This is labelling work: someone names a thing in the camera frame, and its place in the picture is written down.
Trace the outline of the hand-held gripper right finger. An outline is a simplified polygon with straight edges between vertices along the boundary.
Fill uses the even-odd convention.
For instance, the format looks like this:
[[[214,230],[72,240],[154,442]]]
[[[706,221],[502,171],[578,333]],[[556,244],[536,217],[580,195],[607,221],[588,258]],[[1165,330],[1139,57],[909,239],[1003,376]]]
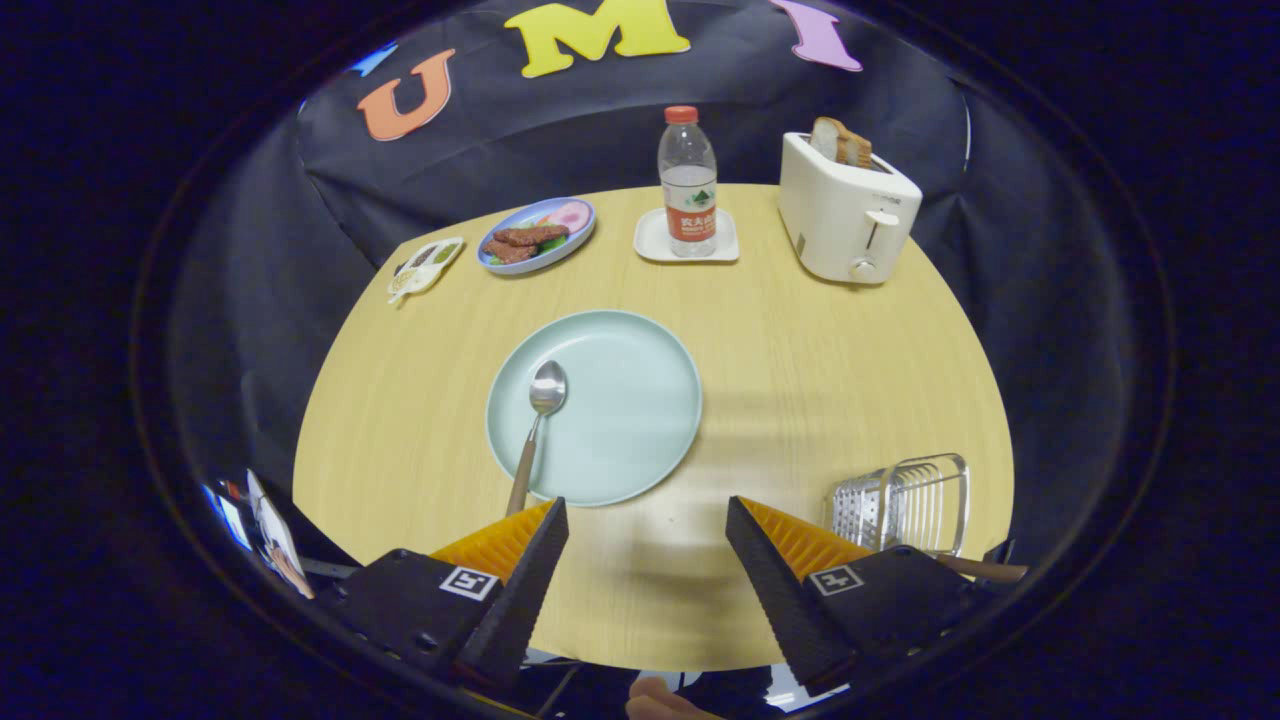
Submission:
[[[742,496],[728,501],[724,533],[806,691],[897,680],[995,598],[911,546],[872,552]]]

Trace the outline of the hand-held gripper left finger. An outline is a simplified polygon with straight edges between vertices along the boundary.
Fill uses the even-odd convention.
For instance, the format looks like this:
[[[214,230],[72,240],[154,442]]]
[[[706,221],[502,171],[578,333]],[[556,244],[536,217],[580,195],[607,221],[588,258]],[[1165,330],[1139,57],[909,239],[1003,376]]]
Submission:
[[[433,553],[392,550],[335,585],[335,620],[428,676],[507,691],[568,537],[556,498]]]

